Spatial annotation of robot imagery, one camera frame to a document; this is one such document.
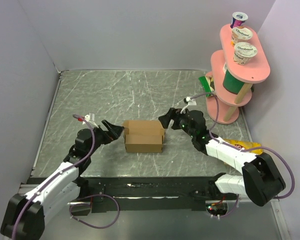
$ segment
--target floor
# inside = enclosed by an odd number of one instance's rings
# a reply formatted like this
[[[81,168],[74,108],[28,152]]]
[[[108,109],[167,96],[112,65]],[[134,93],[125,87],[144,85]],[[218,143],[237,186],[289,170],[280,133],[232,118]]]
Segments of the floor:
[[[106,119],[120,125],[124,120],[156,120],[170,107],[182,108],[183,99],[203,92],[198,80],[203,71],[65,71],[54,102],[43,144],[32,176],[48,177],[61,163],[82,129],[72,114],[96,113],[96,122]],[[206,99],[197,99],[196,109],[204,113]],[[214,133],[222,138],[248,141],[240,115],[229,125],[217,124]],[[215,176],[239,172],[213,157],[198,152],[181,130],[166,131],[163,153],[126,153],[124,139],[101,146],[91,157],[84,177]]]

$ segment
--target yogurt lid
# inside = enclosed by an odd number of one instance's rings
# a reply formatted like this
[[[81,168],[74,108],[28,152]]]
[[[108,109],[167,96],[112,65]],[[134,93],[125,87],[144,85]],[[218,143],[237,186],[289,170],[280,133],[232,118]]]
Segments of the yogurt lid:
[[[234,27],[232,28],[232,35],[241,40],[249,40],[253,37],[253,33],[249,28],[246,27]]]
[[[243,57],[252,58],[257,55],[258,50],[248,42],[238,42],[234,45],[235,51]]]
[[[248,15],[245,14],[244,12],[240,12],[240,11],[234,12],[232,14],[232,17],[239,21],[247,21],[248,20]]]

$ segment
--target marble table surface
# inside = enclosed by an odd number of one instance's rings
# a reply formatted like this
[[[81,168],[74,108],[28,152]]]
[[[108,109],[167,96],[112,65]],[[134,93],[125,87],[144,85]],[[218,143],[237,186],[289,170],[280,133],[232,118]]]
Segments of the marble table surface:
[[[170,107],[182,108],[183,99],[203,92],[195,70],[65,71],[50,115],[32,177],[46,178],[60,165],[83,128],[72,114],[96,114],[96,123],[106,119],[121,125],[124,120],[156,120]],[[197,99],[208,127],[213,121],[205,97]],[[222,138],[248,141],[242,115],[229,125],[213,130]],[[224,172],[239,175],[222,161],[198,152],[181,130],[168,129],[163,153],[127,153],[124,139],[101,146],[91,157],[83,177],[175,177],[214,176]]]

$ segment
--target shelf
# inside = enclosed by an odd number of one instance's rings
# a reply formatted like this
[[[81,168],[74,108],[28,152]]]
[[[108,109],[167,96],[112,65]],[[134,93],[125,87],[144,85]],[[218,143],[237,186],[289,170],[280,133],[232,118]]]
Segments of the shelf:
[[[222,70],[225,64],[224,52],[222,50],[215,51],[211,56],[211,67],[212,67],[212,75],[214,82],[214,90],[218,98],[227,105],[234,107],[241,107],[246,105],[252,97],[251,89],[244,96],[242,101],[239,104],[235,103],[235,99],[237,94],[233,94],[225,89],[223,83],[225,78],[225,73]]]
[[[210,96],[210,97],[207,97],[205,101],[206,101],[206,109],[207,109],[207,112],[208,112],[210,118],[212,118],[213,120],[216,120],[216,116],[217,116],[216,99],[213,96]],[[226,105],[219,99],[218,99],[218,103],[219,103],[219,116],[218,116],[218,120],[216,121],[218,124],[232,124],[234,121],[237,120],[237,118],[239,117],[239,109],[238,108],[236,108],[236,110],[232,114],[229,121],[224,121],[225,115],[226,115],[228,109],[231,108],[231,106]]]
[[[250,27],[245,27],[250,29],[253,33],[253,37],[248,42],[254,45],[258,50],[257,55],[253,57],[246,65],[236,64],[233,60],[235,48],[231,45],[232,29],[230,24],[227,24],[221,28],[221,44],[226,65],[231,75],[242,82],[257,84],[263,82],[269,76],[270,66],[257,33]]]

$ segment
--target open cardboard box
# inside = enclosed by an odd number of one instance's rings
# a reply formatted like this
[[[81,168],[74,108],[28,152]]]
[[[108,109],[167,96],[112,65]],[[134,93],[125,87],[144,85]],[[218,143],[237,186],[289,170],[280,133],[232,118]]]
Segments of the open cardboard box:
[[[127,153],[162,153],[165,129],[158,120],[126,120],[123,126]]]

